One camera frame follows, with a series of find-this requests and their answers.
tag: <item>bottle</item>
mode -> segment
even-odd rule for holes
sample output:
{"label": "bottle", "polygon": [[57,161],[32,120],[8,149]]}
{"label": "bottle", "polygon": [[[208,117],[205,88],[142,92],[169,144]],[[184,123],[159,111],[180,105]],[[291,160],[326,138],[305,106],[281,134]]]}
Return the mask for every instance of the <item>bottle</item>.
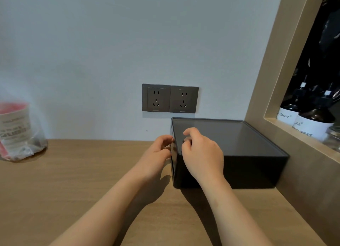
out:
{"label": "bottle", "polygon": [[293,97],[281,103],[276,117],[279,121],[293,126],[294,121],[303,105],[302,99],[306,93],[306,90],[304,90],[304,87],[306,86],[306,78],[307,76],[305,77],[304,82],[301,83],[300,88],[293,91]]}
{"label": "bottle", "polygon": [[335,117],[328,108],[332,105],[331,91],[326,90],[323,96],[314,100],[315,108],[304,113],[299,113],[293,128],[307,136],[323,142],[327,137],[327,129],[335,122]]}

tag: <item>wooden countertop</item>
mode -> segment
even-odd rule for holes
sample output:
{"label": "wooden countertop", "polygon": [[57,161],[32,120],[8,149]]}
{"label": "wooden countertop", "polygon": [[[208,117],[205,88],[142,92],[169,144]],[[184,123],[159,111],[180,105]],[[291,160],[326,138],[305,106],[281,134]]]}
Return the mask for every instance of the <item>wooden countertop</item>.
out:
{"label": "wooden countertop", "polygon": [[[50,140],[18,163],[0,161],[0,245],[48,245],[99,200],[150,142]],[[234,190],[275,245],[325,245],[276,189]],[[115,245],[221,245],[201,190],[173,188],[168,164],[130,206]]]}

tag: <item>right hand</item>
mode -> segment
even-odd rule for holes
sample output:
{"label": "right hand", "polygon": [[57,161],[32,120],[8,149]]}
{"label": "right hand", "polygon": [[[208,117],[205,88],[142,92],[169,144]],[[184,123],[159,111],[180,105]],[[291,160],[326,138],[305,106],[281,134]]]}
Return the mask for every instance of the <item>right hand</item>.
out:
{"label": "right hand", "polygon": [[188,128],[183,134],[183,160],[191,175],[202,183],[214,178],[223,178],[223,152],[215,141],[203,136],[198,129]]}

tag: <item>outlet plate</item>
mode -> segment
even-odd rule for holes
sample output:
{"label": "outlet plate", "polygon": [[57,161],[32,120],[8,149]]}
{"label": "outlet plate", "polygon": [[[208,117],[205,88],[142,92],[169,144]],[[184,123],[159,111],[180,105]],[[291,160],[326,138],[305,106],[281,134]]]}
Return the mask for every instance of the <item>outlet plate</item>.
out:
{"label": "outlet plate", "polygon": [[171,86],[170,112],[195,113],[198,87]]}
{"label": "outlet plate", "polygon": [[142,84],[143,112],[168,112],[170,91],[170,85]]}

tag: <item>storage box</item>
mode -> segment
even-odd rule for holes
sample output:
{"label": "storage box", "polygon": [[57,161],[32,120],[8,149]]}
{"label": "storage box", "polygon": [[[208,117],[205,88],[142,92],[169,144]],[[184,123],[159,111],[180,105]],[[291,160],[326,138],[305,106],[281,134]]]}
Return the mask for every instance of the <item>storage box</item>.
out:
{"label": "storage box", "polygon": [[257,130],[241,120],[172,118],[172,181],[175,188],[196,188],[182,156],[183,132],[196,127],[215,141],[224,154],[224,176],[232,188],[273,188],[288,155]]}

